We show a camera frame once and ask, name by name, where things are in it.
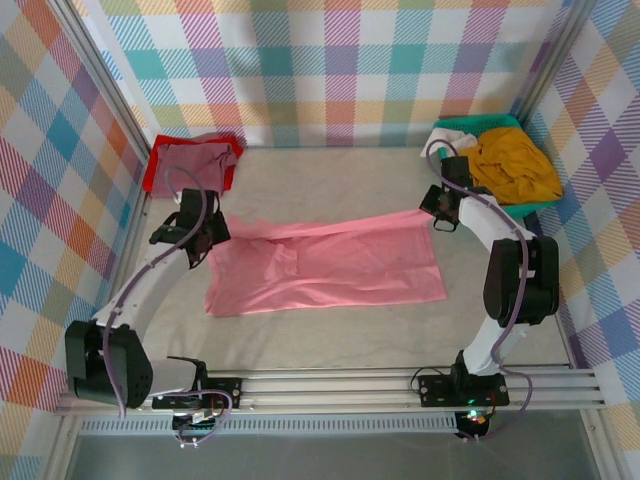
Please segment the pink t-shirt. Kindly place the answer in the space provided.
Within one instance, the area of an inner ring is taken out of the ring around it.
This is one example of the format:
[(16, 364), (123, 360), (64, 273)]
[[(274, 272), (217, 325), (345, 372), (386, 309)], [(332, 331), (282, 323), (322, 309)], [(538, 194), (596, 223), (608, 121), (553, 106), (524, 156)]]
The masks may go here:
[(431, 221), (418, 209), (333, 224), (232, 218), (230, 240), (207, 257), (205, 311), (222, 318), (444, 300)]

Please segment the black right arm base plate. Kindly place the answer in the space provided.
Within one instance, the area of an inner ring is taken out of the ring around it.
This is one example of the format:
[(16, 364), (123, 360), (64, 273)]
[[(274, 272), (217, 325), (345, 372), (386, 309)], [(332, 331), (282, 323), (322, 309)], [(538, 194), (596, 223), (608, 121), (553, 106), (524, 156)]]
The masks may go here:
[(422, 407), (493, 407), (510, 403), (505, 377), (424, 375), (418, 377)]

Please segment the mustard yellow t-shirt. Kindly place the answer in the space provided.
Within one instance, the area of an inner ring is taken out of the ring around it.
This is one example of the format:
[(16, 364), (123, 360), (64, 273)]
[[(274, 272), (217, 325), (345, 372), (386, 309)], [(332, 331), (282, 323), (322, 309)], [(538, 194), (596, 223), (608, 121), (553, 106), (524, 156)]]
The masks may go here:
[(500, 205), (554, 202), (563, 197), (551, 161), (520, 128), (488, 130), (459, 155), (468, 158), (473, 185), (488, 189)]

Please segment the white t-shirt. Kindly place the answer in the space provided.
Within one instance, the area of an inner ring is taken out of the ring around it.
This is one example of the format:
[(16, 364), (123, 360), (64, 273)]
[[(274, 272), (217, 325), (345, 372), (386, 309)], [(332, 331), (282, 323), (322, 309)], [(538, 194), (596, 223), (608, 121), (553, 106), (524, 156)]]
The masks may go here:
[(428, 155), (438, 153), (442, 158), (448, 158), (477, 144), (478, 140), (472, 134), (461, 130), (437, 127), (432, 130), (420, 156), (426, 158)]

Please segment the teal plastic basket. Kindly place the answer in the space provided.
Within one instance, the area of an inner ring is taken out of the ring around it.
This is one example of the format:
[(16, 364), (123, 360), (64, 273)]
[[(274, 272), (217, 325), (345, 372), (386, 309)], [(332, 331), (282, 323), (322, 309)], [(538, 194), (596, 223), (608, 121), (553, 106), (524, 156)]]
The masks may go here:
[[(516, 120), (513, 116), (506, 114), (489, 114), (449, 118), (437, 121), (434, 124), (433, 129), (437, 127), (452, 130), (461, 130), (465, 133), (474, 135), (477, 139), (484, 132), (495, 128), (517, 127), (522, 129), (518, 120)], [(523, 219), (531, 213), (551, 206), (551, 204), (553, 204), (554, 202), (501, 206), (510, 216)]]

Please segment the red t-shirt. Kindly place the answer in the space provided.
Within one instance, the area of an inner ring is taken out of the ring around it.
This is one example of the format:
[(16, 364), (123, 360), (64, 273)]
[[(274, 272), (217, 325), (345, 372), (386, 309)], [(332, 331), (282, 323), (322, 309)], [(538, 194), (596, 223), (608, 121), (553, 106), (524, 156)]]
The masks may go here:
[(235, 146), (235, 151), (237, 153), (239, 153), (239, 158), (242, 155), (244, 149), (243, 147), (238, 143), (237, 139), (235, 136), (231, 135), (231, 136), (226, 136), (226, 137), (219, 137), (219, 138), (215, 138), (214, 134), (212, 135), (201, 135), (200, 137), (191, 140), (191, 139), (183, 139), (183, 138), (174, 138), (174, 137), (170, 137), (170, 136), (166, 136), (166, 135), (158, 135), (156, 137), (155, 143), (153, 145), (152, 151), (151, 151), (151, 155), (149, 157), (149, 163), (147, 165), (146, 168), (146, 172), (143, 178), (143, 182), (142, 182), (142, 186), (143, 186), (143, 190), (145, 192), (149, 193), (148, 187), (151, 183), (151, 180), (153, 178), (154, 172), (155, 172), (155, 168), (156, 168), (156, 162), (157, 162), (157, 153), (156, 150), (160, 145), (164, 145), (164, 144), (183, 144), (183, 143), (204, 143), (204, 142), (215, 142), (215, 141), (219, 141), (219, 142), (230, 142)]

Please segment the aluminium mounting rail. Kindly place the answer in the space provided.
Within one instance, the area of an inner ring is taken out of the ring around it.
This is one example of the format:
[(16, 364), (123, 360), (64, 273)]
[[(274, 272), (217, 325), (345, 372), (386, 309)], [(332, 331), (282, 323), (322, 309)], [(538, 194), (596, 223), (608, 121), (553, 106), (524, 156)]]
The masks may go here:
[[(516, 366), (515, 375), (505, 377), (502, 391), (507, 405), (498, 397), (485, 395), (481, 402), (448, 404), (442, 395), (430, 408), (440, 411), (498, 410), (585, 410), (605, 406), (604, 395), (590, 370), (566, 365)], [(342, 414), (420, 412), (422, 397), (414, 391), (415, 369), (275, 369), (212, 371), (214, 378), (242, 380), (236, 415), (254, 414)]]

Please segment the aluminium frame post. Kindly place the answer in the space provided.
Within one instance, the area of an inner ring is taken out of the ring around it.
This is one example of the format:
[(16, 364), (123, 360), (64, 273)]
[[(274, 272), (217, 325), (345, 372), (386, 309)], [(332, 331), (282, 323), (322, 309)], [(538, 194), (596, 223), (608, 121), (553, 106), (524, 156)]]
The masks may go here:
[(534, 110), (555, 79), (597, 0), (550, 0), (536, 26), (535, 38), (527, 50), (522, 84), (510, 109), (522, 127), (528, 126)]
[(150, 145), (72, 0), (47, 0), (47, 3), (127, 139), (139, 158), (146, 161)]

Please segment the mauve t-shirt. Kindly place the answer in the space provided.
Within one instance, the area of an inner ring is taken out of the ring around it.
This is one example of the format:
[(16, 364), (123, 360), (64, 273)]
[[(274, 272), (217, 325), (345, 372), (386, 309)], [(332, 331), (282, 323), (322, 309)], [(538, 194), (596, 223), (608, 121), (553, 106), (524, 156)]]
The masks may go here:
[(148, 187), (154, 198), (172, 198), (185, 188), (196, 189), (196, 178), (205, 190), (222, 195), (230, 189), (239, 153), (230, 142), (164, 144), (157, 150), (156, 168)]

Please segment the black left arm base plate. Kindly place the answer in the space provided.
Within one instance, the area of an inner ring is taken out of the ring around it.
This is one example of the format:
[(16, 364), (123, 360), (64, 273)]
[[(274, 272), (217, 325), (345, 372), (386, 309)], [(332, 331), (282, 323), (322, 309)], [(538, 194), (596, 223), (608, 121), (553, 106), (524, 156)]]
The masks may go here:
[(242, 379), (239, 377), (207, 377), (196, 380), (190, 390), (171, 392), (151, 398), (154, 410), (195, 411), (221, 410), (240, 405)]

